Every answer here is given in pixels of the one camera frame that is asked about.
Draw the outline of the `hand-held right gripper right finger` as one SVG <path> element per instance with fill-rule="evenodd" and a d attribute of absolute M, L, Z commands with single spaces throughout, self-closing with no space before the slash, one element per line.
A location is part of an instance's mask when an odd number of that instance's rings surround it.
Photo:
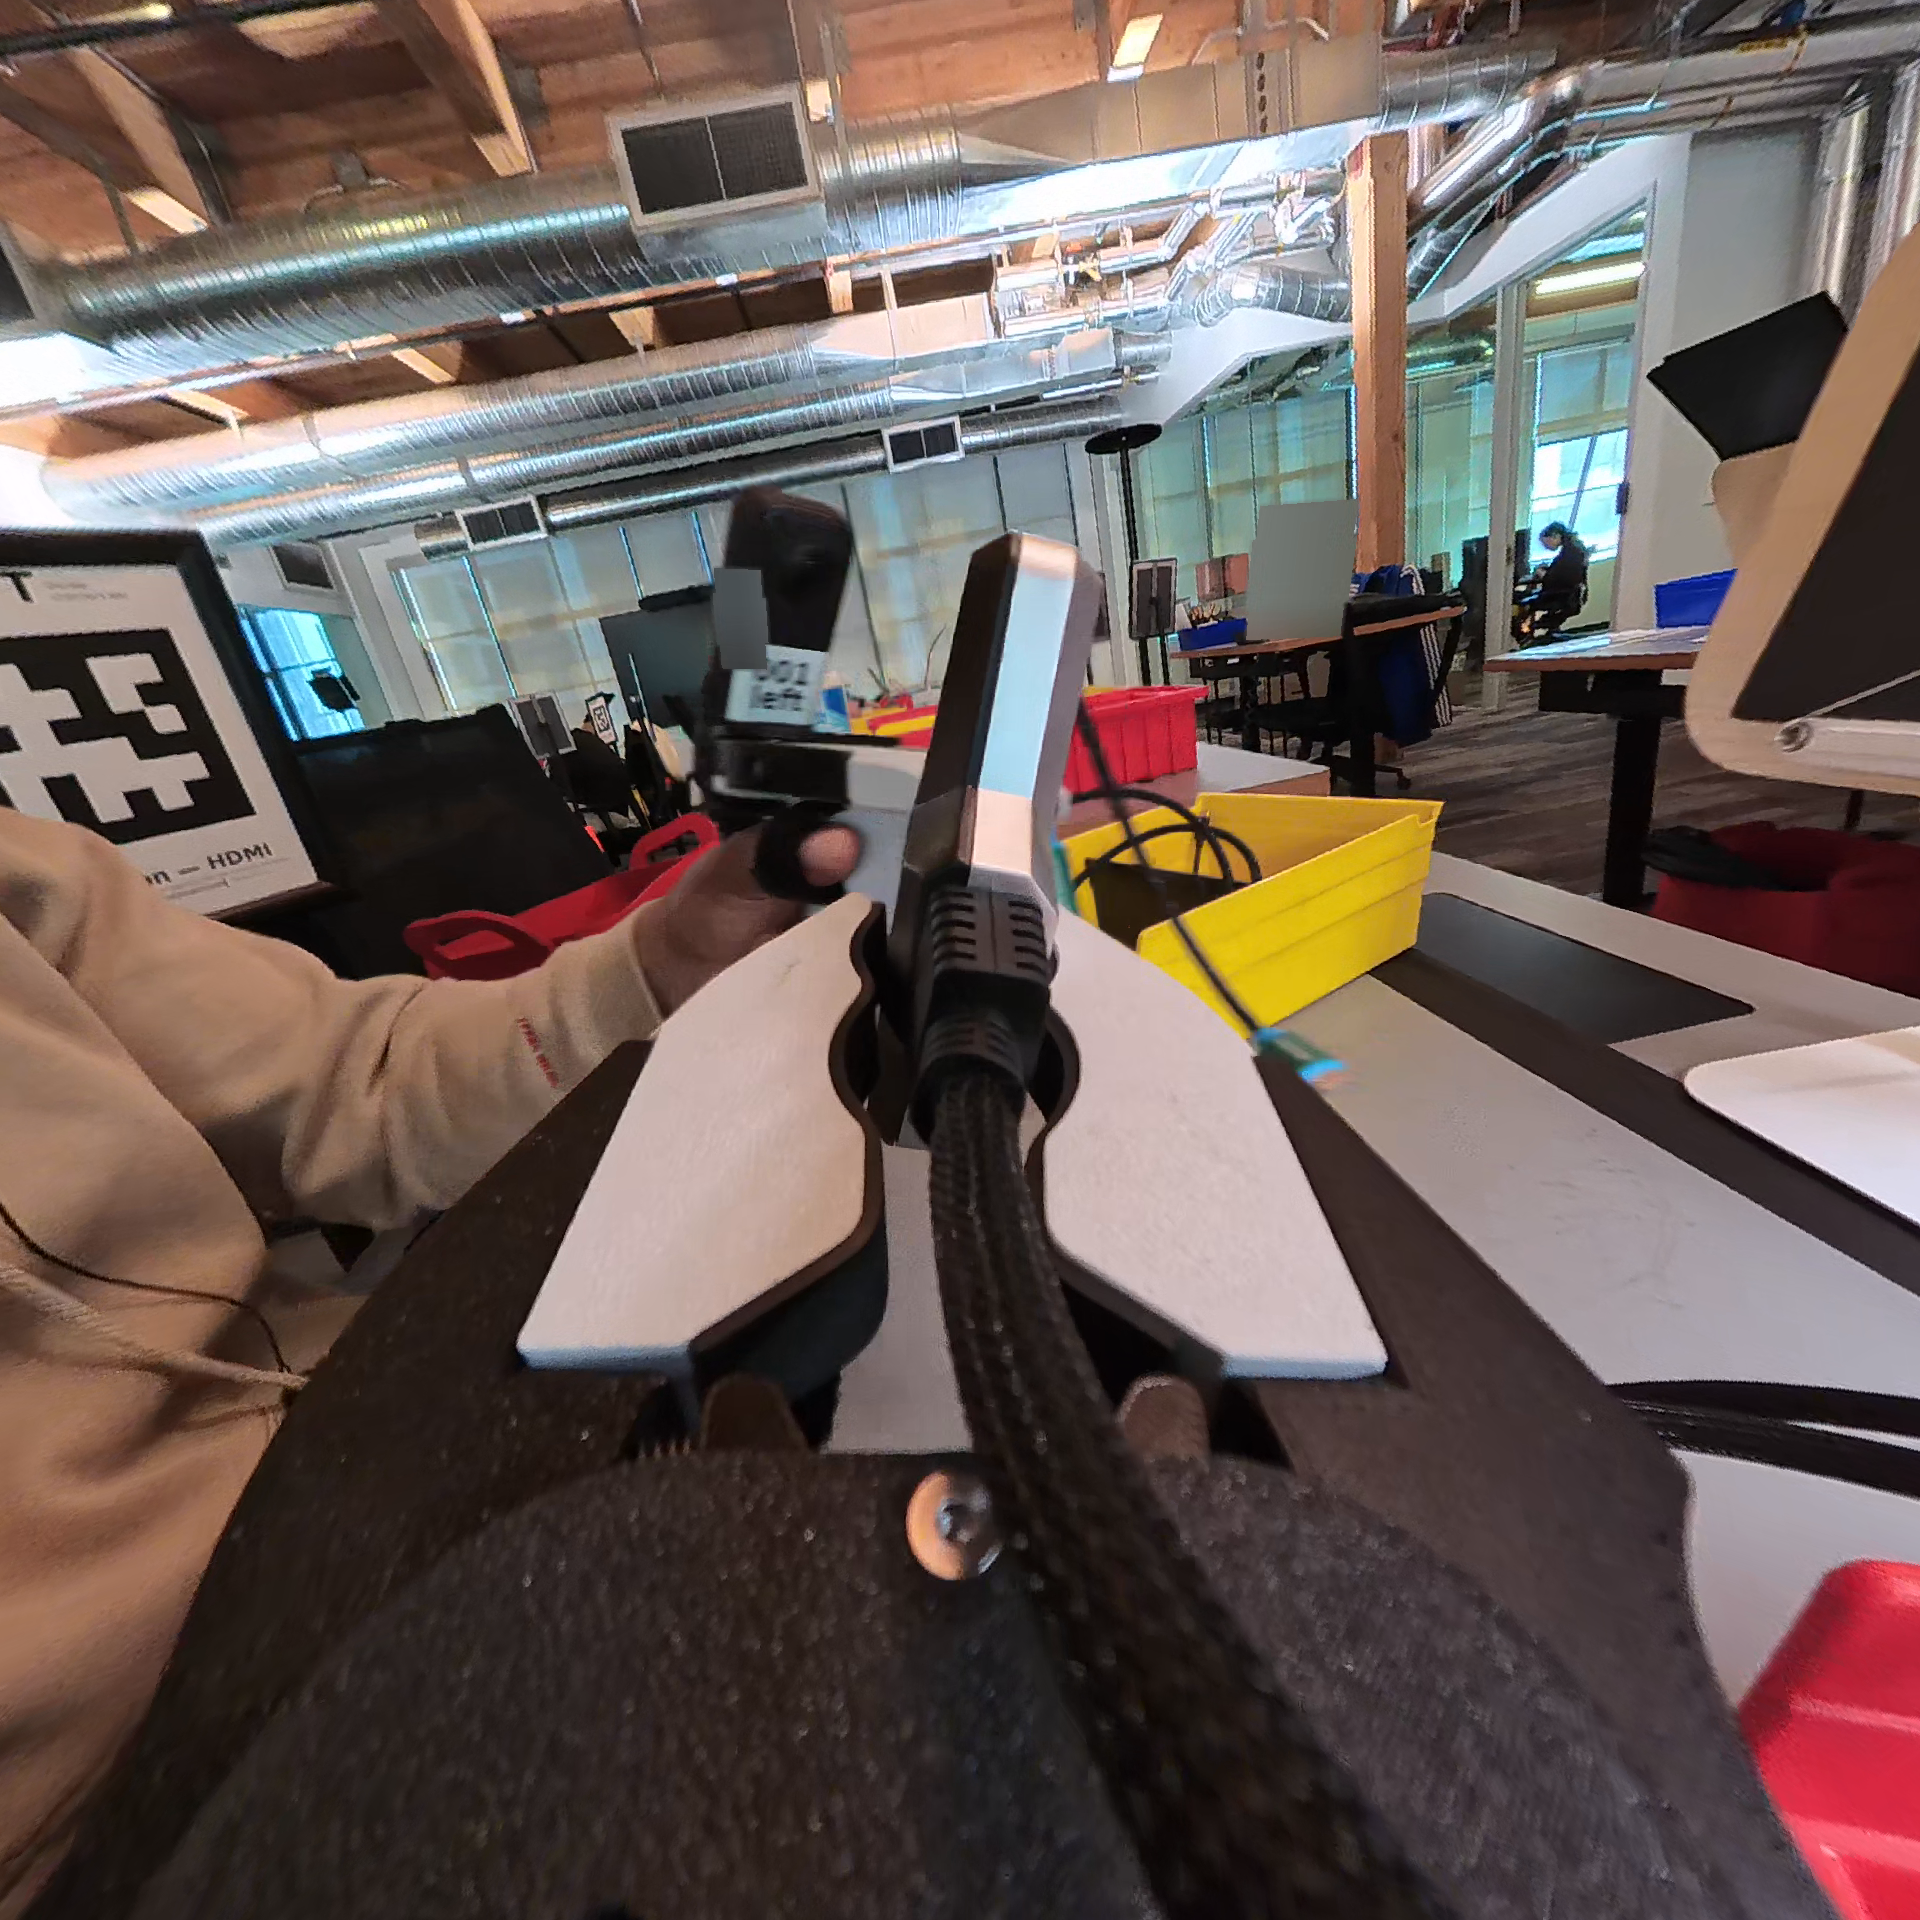
<path fill-rule="evenodd" d="M 1028 1177 L 1096 1348 L 1209 1410 L 1276 1381 L 1383 1385 L 1383 1334 L 1253 1049 L 1079 917 L 1054 954 Z"/>

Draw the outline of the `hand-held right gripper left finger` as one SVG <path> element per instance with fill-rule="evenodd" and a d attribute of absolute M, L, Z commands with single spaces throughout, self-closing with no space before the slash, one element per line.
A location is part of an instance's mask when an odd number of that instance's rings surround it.
<path fill-rule="evenodd" d="M 517 1331 L 530 1369 L 654 1373 L 699 1416 L 736 1373 L 808 1404 L 874 1340 L 874 935 L 882 905 L 844 893 L 659 1026 Z"/>

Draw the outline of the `yellow plastic bin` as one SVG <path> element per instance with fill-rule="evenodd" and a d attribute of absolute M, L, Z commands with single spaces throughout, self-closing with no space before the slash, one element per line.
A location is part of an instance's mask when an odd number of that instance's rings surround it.
<path fill-rule="evenodd" d="M 1443 806 L 1205 789 L 1062 844 L 1066 905 L 1241 1035 L 1413 946 Z"/>

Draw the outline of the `grey hdmi port hub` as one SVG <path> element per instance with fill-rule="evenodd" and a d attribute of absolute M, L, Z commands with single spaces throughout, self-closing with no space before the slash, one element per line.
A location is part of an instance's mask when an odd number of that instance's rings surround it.
<path fill-rule="evenodd" d="M 1050 841 L 1096 607 L 1101 573 L 1066 541 L 999 534 L 972 550 L 903 825 L 898 973 L 914 969 L 948 885 L 1028 898 L 1054 925 Z"/>

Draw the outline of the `person's left forearm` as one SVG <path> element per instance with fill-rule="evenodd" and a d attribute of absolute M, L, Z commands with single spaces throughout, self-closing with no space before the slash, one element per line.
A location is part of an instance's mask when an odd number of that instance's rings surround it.
<path fill-rule="evenodd" d="M 244 936 L 263 990 L 222 1149 L 258 1210 L 401 1229 L 446 1210 L 616 1046 L 654 1038 L 646 912 L 513 979 L 339 979 Z"/>

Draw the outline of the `person's left hand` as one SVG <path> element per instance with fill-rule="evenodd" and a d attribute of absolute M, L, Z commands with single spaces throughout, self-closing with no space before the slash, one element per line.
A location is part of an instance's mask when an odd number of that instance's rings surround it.
<path fill-rule="evenodd" d="M 790 806 L 722 840 L 688 877 L 633 915 L 639 969 L 659 1015 L 718 973 L 835 905 L 865 851 L 848 819 Z"/>

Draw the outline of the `red basket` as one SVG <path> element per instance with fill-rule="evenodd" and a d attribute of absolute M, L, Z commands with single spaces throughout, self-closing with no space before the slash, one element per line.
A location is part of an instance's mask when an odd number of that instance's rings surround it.
<path fill-rule="evenodd" d="M 705 812 L 687 812 L 642 832 L 627 864 L 608 877 L 508 917 L 479 909 L 425 917 L 409 925 L 401 939 L 432 979 L 523 976 L 559 946 L 603 935 L 639 905 L 667 898 L 718 840 Z"/>

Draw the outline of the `black screen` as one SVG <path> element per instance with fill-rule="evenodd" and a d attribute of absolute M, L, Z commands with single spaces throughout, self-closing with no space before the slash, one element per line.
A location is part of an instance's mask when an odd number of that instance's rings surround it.
<path fill-rule="evenodd" d="M 294 747 L 334 890 L 258 917 L 349 979 L 425 973 L 405 928 L 517 917 L 610 874 L 608 851 L 506 708 L 395 722 Z"/>

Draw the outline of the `red plastic bin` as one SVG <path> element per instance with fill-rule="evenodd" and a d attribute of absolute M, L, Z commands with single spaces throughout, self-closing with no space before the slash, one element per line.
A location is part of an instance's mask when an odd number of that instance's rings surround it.
<path fill-rule="evenodd" d="M 1148 782 L 1197 766 L 1197 685 L 1089 685 L 1079 710 L 1115 782 Z"/>
<path fill-rule="evenodd" d="M 1837 1915 L 1918 1915 L 1918 1564 L 1822 1577 L 1741 1702 L 1773 1810 Z"/>

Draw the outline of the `person's beige hoodie torso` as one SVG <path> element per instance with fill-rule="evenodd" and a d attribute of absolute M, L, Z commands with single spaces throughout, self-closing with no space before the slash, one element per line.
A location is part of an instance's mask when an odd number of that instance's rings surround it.
<path fill-rule="evenodd" d="M 296 1390 L 263 1210 L 365 996 L 2 812 L 2 1915 L 73 1849 Z"/>

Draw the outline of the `red floor bin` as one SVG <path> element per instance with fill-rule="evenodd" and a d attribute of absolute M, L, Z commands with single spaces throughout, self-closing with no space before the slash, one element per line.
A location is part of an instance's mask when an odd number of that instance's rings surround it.
<path fill-rule="evenodd" d="M 1655 830 L 1651 915 L 1728 944 L 1918 996 L 1918 849 L 1846 830 Z"/>

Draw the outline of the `wood-edged black board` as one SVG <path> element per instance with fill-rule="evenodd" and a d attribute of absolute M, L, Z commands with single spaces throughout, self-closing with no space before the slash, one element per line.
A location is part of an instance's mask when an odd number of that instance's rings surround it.
<path fill-rule="evenodd" d="M 1773 459 L 1686 728 L 1741 776 L 1918 796 L 1918 233 Z"/>

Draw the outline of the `black panel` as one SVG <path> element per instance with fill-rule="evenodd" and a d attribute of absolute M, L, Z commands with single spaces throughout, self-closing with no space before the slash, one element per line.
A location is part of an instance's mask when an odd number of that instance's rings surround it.
<path fill-rule="evenodd" d="M 1645 383 L 1728 462 L 1801 433 L 1846 337 L 1840 307 L 1817 289 L 1669 353 Z"/>

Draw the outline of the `silver air duct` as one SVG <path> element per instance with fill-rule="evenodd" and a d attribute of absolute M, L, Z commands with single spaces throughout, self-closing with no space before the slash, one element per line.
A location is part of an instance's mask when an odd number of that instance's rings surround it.
<path fill-rule="evenodd" d="M 1010 338 L 984 299 L 955 298 L 48 459 L 38 485 L 76 525 L 318 538 L 828 424 L 1157 376 L 1168 356 L 1138 325 L 1074 315 Z"/>
<path fill-rule="evenodd" d="M 1542 48 L 1260 48 L 1010 105 L 808 118 L 818 211 L 636 235 L 610 157 L 456 188 L 368 188 L 116 258 L 59 260 L 2 233 L 2 337 L 64 337 L 144 383 L 382 334 L 434 334 L 722 273 L 939 251 L 1111 221 L 1332 167 L 1347 139 L 1477 118 Z"/>

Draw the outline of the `wooden post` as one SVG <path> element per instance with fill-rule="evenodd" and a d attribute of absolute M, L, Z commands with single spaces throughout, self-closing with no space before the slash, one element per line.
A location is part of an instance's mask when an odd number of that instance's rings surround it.
<path fill-rule="evenodd" d="M 1344 205 L 1354 356 L 1354 566 L 1362 572 L 1403 561 L 1406 181 L 1406 131 L 1373 135 L 1352 151 Z"/>

